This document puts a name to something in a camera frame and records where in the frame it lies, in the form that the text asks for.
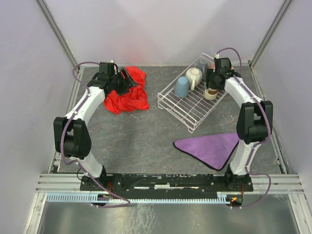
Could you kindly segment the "beige cup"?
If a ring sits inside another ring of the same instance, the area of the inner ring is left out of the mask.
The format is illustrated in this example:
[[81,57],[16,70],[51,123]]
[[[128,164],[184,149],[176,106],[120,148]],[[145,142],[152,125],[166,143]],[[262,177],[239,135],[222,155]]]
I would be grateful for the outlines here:
[[216,99],[217,94],[218,94],[218,90],[211,89],[211,88],[205,89],[204,93],[203,93],[204,97],[207,100],[214,100],[214,99]]

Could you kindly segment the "light blue ceramic mug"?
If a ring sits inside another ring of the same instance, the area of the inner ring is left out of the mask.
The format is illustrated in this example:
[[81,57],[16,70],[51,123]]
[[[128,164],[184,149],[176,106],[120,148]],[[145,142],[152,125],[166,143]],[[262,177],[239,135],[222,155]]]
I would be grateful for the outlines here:
[[201,57],[196,67],[204,74],[208,67],[208,60],[204,57]]

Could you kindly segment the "blue plastic cup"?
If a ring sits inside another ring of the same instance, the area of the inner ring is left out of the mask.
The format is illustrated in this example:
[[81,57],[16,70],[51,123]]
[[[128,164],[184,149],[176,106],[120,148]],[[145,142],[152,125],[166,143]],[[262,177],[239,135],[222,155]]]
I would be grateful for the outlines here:
[[187,96],[189,91],[189,83],[186,77],[179,77],[175,85],[175,95],[179,98]]

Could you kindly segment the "cream ceramic mug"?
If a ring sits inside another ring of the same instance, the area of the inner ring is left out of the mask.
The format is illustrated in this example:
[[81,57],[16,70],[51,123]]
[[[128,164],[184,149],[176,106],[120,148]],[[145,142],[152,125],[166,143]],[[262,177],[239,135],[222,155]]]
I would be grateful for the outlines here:
[[201,82],[203,78],[203,74],[198,68],[193,67],[193,68],[189,68],[186,71],[185,77],[187,78],[189,82],[190,90],[193,91],[195,87],[198,86],[199,83]]

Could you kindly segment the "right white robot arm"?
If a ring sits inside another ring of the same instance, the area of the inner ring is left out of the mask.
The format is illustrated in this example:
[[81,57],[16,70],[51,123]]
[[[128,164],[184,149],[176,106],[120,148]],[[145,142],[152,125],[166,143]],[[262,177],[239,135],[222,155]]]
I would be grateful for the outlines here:
[[239,142],[230,169],[235,176],[248,174],[256,151],[272,135],[273,104],[251,91],[232,68],[229,58],[215,56],[213,68],[206,70],[205,85],[203,94],[207,100],[216,99],[217,93],[223,90],[240,107],[236,124]]

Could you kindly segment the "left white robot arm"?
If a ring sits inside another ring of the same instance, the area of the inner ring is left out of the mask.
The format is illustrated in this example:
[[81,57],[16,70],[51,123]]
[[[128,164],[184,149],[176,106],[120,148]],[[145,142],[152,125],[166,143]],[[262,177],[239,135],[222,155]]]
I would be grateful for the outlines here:
[[87,125],[100,104],[113,114],[149,109],[145,92],[146,73],[136,66],[119,68],[114,62],[98,63],[98,71],[85,93],[64,117],[53,122],[55,148],[66,165],[77,164],[89,178],[104,179],[106,170],[91,152]]

